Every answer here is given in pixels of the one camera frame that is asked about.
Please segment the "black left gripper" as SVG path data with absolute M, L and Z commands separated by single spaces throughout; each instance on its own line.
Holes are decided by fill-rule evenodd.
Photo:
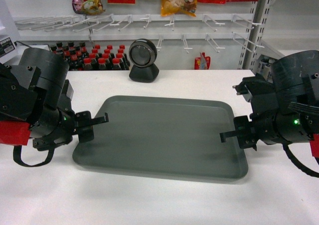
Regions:
M 69 144 L 73 135 L 78 135 L 80 143 L 91 141 L 94 139 L 93 125 L 106 122 L 109 122 L 108 113 L 91 119 L 89 111 L 67 113 L 59 109 L 43 108 L 31 115 L 33 148 L 39 151 L 57 148 Z

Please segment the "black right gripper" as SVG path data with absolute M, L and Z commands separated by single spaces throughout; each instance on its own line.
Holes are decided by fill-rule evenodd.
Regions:
M 267 145 L 305 143 L 314 138 L 306 118 L 297 113 L 283 115 L 270 110 L 259 115 L 234 118 L 235 131 L 220 133 L 221 142 L 237 137 L 241 149 L 257 148 L 257 141 Z

